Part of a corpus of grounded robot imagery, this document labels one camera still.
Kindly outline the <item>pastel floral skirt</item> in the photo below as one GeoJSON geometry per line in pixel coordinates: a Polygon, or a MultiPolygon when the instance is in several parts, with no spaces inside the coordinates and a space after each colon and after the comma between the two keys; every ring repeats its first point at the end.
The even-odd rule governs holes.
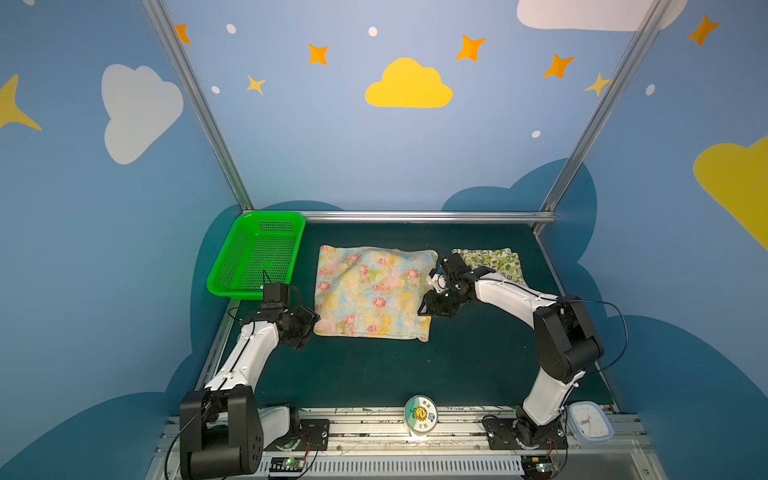
{"type": "Polygon", "coordinates": [[[426,342],[431,317],[418,310],[431,289],[428,274],[436,261],[432,250],[321,246],[314,333],[426,342]]]}

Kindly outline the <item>green circuit board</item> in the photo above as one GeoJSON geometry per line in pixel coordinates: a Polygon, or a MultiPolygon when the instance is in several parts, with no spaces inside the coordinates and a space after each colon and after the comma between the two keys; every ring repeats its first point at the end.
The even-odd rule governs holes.
{"type": "Polygon", "coordinates": [[[303,474],[307,460],[304,457],[271,457],[267,470],[269,478],[296,478],[303,474]]]}
{"type": "Polygon", "coordinates": [[[553,463],[546,457],[523,456],[521,467],[523,480],[550,480],[553,475],[553,463]]]}

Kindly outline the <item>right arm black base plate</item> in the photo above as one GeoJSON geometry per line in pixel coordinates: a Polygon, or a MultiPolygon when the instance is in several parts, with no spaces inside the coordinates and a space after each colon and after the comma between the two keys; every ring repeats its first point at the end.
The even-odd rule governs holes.
{"type": "Polygon", "coordinates": [[[527,417],[499,418],[487,415],[480,421],[491,450],[537,450],[568,448],[564,427],[559,420],[536,425],[527,417]]]}

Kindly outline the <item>left aluminium frame post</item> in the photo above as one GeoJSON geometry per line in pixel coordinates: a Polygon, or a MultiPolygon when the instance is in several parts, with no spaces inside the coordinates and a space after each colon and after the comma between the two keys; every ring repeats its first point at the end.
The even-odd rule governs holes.
{"type": "Polygon", "coordinates": [[[141,1],[171,64],[179,77],[185,93],[197,115],[206,138],[222,168],[222,171],[243,211],[254,209],[254,204],[245,187],[241,173],[235,163],[223,133],[217,124],[209,102],[178,36],[175,24],[164,1],[141,1]]]}

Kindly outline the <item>right aluminium frame post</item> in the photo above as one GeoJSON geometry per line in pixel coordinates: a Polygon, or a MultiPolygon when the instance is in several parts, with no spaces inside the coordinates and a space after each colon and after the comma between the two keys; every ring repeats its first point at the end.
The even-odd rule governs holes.
{"type": "Polygon", "coordinates": [[[662,30],[663,19],[672,4],[673,2],[670,0],[656,0],[650,3],[645,16],[613,72],[612,81],[600,95],[600,99],[574,149],[567,157],[566,162],[541,205],[539,213],[543,218],[550,222],[554,221],[557,206],[586,160],[588,153],[607,124],[611,113],[650,50],[654,40],[662,30]]]}

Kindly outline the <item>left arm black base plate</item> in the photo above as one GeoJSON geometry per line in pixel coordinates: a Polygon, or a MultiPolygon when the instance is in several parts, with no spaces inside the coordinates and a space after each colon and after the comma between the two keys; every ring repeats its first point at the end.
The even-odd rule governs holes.
{"type": "Polygon", "coordinates": [[[265,452],[298,452],[309,448],[311,451],[326,451],[330,437],[328,419],[281,420],[264,425],[264,433],[269,444],[265,452]]]}

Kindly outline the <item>green plastic basket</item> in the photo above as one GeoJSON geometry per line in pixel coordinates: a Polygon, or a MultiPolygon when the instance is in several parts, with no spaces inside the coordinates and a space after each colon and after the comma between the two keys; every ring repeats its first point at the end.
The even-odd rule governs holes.
{"type": "Polygon", "coordinates": [[[267,284],[289,284],[305,226],[297,212],[254,211],[238,217],[208,275],[208,291],[261,301],[267,284]]]}

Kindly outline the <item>rear aluminium frame bar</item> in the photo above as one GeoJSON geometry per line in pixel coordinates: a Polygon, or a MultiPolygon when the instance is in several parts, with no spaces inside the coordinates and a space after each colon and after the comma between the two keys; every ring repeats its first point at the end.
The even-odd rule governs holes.
{"type": "Polygon", "coordinates": [[[549,224],[553,212],[299,211],[312,223],[549,224]]]}

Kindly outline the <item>aluminium rail base frame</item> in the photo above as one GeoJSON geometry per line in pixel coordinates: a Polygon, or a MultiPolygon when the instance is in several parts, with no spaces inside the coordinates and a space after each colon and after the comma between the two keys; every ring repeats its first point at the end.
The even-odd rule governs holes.
{"type": "Polygon", "coordinates": [[[666,473],[639,418],[607,412],[615,434],[602,443],[579,443],[563,426],[568,448],[491,450],[481,419],[513,418],[502,406],[449,406],[438,410],[435,429],[410,434],[401,407],[304,408],[301,419],[328,419],[326,451],[265,452],[252,475],[269,478],[271,457],[304,457],[296,478],[306,479],[522,479],[523,456],[549,458],[553,479],[663,479],[666,473]]]}

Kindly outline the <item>right green circuit board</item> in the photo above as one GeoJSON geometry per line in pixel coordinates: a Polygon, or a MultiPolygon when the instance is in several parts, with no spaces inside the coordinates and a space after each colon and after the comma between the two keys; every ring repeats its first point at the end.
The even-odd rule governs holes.
{"type": "Polygon", "coordinates": [[[550,480],[553,475],[553,463],[546,457],[523,456],[521,467],[523,480],[550,480]]]}

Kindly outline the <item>left green circuit board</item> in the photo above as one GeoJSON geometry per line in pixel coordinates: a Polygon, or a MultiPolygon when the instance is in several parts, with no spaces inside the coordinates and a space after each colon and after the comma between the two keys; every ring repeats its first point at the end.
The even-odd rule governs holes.
{"type": "Polygon", "coordinates": [[[269,478],[296,478],[303,474],[307,460],[304,457],[271,457],[267,470],[269,478]]]}

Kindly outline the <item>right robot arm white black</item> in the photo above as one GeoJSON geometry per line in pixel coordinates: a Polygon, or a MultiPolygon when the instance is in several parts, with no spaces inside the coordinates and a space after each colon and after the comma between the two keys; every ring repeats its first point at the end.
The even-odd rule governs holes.
{"type": "Polygon", "coordinates": [[[535,336],[539,371],[516,413],[513,432],[533,449],[557,433],[566,400],[604,344],[587,306],[575,295],[555,296],[521,286],[489,267],[469,267],[460,254],[440,256],[429,273],[420,316],[453,318],[471,301],[494,306],[528,325],[535,336]]]}

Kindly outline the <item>lemon print skirt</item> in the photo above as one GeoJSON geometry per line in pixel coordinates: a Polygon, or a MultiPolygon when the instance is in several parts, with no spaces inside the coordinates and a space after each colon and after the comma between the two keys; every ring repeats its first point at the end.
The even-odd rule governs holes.
{"type": "Polygon", "coordinates": [[[520,258],[510,248],[499,250],[453,249],[452,252],[459,254],[465,264],[473,270],[486,267],[515,284],[527,287],[520,258]]]}

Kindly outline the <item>white square clock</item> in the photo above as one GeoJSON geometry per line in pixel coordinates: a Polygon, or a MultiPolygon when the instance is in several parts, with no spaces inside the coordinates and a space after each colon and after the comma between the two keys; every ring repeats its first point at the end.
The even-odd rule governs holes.
{"type": "Polygon", "coordinates": [[[613,438],[615,431],[603,409],[591,401],[580,401],[567,407],[568,425],[579,443],[602,443],[613,438]]]}

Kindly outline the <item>round white green tape dispenser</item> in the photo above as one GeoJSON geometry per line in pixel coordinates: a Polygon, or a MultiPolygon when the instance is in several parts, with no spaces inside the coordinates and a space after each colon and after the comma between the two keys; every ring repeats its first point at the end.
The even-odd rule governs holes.
{"type": "Polygon", "coordinates": [[[436,404],[424,395],[411,397],[404,407],[404,423],[412,436],[430,434],[438,423],[436,404]]]}

